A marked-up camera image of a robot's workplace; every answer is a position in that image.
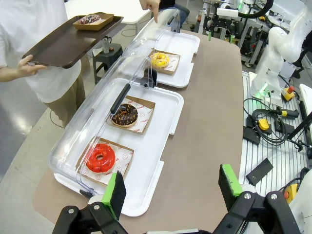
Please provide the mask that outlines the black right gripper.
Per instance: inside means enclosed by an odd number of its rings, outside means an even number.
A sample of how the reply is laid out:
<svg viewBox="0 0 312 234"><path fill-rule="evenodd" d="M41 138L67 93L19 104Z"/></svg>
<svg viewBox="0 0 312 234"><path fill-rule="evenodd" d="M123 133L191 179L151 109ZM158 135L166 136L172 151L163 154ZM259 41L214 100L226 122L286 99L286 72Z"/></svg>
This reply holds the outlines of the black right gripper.
<svg viewBox="0 0 312 234"><path fill-rule="evenodd" d="M214 37L215 29L220 30L219 39L225 39L228 34L229 43L233 42L233 38L239 38L239 22L237 20L206 16L204 18L204 30L208 35L208 41Z"/></svg>

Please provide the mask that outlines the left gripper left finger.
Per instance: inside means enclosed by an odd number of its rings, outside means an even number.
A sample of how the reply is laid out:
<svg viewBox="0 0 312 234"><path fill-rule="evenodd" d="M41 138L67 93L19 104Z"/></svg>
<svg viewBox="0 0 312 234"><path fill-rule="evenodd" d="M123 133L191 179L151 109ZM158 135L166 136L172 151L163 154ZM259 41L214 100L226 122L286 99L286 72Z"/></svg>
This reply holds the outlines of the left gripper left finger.
<svg viewBox="0 0 312 234"><path fill-rule="evenodd" d="M79 209L64 207L52 231L54 234L126 234L119 217L126 197L122 174L113 173L101 201Z"/></svg>

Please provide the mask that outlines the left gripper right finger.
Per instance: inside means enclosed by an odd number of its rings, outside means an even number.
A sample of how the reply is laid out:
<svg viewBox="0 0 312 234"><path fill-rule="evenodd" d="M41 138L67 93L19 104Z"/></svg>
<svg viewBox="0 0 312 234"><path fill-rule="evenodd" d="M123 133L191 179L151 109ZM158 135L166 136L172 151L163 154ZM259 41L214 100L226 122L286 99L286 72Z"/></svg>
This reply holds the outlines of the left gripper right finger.
<svg viewBox="0 0 312 234"><path fill-rule="evenodd" d="M260 196L243 191L230 164L221 164L218 184L227 214L214 234L237 234L245 223L257 223L264 234L299 234L298 224L284 196L273 191Z"/></svg>

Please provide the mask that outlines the person's left hand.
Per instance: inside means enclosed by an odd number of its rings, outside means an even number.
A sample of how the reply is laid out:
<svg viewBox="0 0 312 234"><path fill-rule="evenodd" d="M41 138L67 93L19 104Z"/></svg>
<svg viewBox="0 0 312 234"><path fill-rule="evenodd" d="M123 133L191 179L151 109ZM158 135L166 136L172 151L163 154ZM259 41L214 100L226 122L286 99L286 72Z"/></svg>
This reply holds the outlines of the person's left hand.
<svg viewBox="0 0 312 234"><path fill-rule="evenodd" d="M159 0L139 0L143 10L150 10L154 15L154 21L158 23Z"/></svg>

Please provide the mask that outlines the person's right hand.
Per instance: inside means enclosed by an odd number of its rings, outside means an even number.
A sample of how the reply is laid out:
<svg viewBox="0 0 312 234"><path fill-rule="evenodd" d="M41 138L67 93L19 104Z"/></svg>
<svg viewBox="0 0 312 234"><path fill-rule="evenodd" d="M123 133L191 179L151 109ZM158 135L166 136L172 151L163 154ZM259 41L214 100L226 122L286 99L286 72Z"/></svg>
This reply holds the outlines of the person's right hand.
<svg viewBox="0 0 312 234"><path fill-rule="evenodd" d="M28 63L32 60L33 55L28 55L19 61L17 66L17 77L29 77L36 75L40 70L47 68L44 65L29 65Z"/></svg>

